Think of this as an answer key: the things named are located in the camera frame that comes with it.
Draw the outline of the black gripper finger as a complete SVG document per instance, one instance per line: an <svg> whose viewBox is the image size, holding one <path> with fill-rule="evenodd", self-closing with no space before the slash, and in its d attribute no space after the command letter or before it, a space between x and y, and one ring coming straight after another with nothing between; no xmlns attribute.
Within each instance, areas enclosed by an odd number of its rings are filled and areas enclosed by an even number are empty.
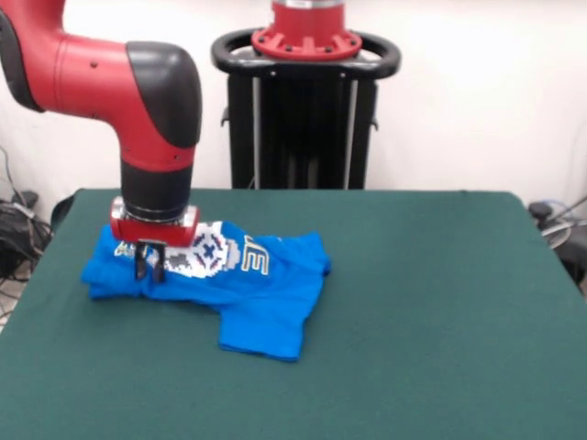
<svg viewBox="0 0 587 440"><path fill-rule="evenodd" d="M148 244L144 241L139 241L135 245L134 251L134 274L136 279L144 279L147 274L146 252L148 251Z"/></svg>
<svg viewBox="0 0 587 440"><path fill-rule="evenodd" d="M165 246L152 245L152 277L155 282L165 281Z"/></svg>

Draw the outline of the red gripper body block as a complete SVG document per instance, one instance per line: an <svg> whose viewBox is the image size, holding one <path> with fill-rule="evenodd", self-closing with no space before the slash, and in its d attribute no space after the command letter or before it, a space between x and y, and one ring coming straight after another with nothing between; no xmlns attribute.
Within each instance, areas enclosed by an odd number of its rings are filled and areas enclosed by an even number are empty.
<svg viewBox="0 0 587 440"><path fill-rule="evenodd" d="M155 241L174 248L188 248L194 242L200 211L189 205L178 220L148 222L127 213L122 197L115 197L110 208L110 229L115 239L128 243Z"/></svg>

